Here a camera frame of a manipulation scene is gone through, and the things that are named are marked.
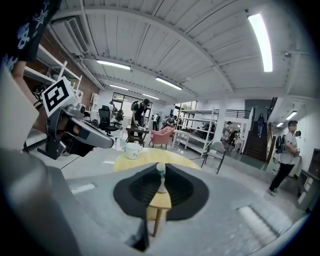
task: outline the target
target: brick wall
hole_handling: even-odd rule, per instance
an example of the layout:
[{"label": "brick wall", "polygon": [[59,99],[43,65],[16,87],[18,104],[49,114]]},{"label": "brick wall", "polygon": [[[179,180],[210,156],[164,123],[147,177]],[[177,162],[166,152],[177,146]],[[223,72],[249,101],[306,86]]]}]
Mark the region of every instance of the brick wall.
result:
[{"label": "brick wall", "polygon": [[[56,59],[58,59],[61,63],[67,61],[66,67],[71,70],[78,77],[82,76],[81,83],[79,85],[79,90],[83,92],[82,103],[88,109],[90,97],[92,93],[99,93],[99,88],[96,87],[89,78],[79,69],[76,64],[68,57],[68,55],[61,49],[55,39],[52,37],[51,33],[46,29],[43,33],[40,44],[51,53]],[[48,71],[48,67],[41,63],[40,61],[28,62],[26,64],[28,67],[42,73],[46,74]],[[32,82],[31,79],[28,79],[27,82],[30,88],[34,87],[36,82]]]}]

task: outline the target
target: pink armchair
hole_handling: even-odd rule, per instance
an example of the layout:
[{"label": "pink armchair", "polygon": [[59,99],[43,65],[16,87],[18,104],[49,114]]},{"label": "pink armchair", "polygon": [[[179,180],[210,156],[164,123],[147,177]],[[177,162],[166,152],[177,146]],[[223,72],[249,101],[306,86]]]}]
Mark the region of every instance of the pink armchair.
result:
[{"label": "pink armchair", "polygon": [[150,143],[152,143],[152,147],[157,144],[165,144],[165,150],[167,150],[167,143],[169,142],[170,139],[170,134],[174,131],[174,128],[171,128],[169,126],[163,128],[162,130],[152,130],[151,134],[153,135],[151,137]]}]

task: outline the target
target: staircase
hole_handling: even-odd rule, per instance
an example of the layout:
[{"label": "staircase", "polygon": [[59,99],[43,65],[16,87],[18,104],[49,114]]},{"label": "staircase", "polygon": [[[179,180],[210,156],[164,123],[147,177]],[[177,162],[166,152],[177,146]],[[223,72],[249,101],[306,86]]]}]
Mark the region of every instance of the staircase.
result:
[{"label": "staircase", "polygon": [[254,121],[253,129],[248,134],[244,155],[266,162],[267,159],[267,124],[264,123],[261,138],[258,136],[258,122]]}]

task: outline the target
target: sneaker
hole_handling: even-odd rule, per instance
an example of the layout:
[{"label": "sneaker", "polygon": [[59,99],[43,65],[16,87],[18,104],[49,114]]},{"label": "sneaker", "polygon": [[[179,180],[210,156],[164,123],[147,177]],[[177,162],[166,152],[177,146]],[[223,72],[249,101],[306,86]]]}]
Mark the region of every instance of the sneaker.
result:
[{"label": "sneaker", "polygon": [[273,197],[276,196],[276,195],[274,194],[274,192],[270,190],[270,188],[268,188],[266,192],[267,192],[268,194],[270,194],[271,196],[273,196]]}]

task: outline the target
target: round yellow table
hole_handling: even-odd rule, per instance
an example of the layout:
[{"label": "round yellow table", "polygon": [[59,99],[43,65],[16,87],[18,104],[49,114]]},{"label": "round yellow table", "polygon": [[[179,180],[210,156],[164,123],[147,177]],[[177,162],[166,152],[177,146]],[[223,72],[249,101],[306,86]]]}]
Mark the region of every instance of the round yellow table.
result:
[{"label": "round yellow table", "polygon": [[[134,167],[157,162],[176,164],[201,170],[198,165],[180,154],[163,149],[145,147],[142,149],[137,159],[128,159],[124,154],[119,155],[114,162],[114,171],[125,171]],[[149,207],[146,209],[147,220],[155,221],[153,230],[154,237],[158,232],[161,218],[164,217],[166,212],[170,209],[171,199],[169,193],[157,192],[150,202]]]}]

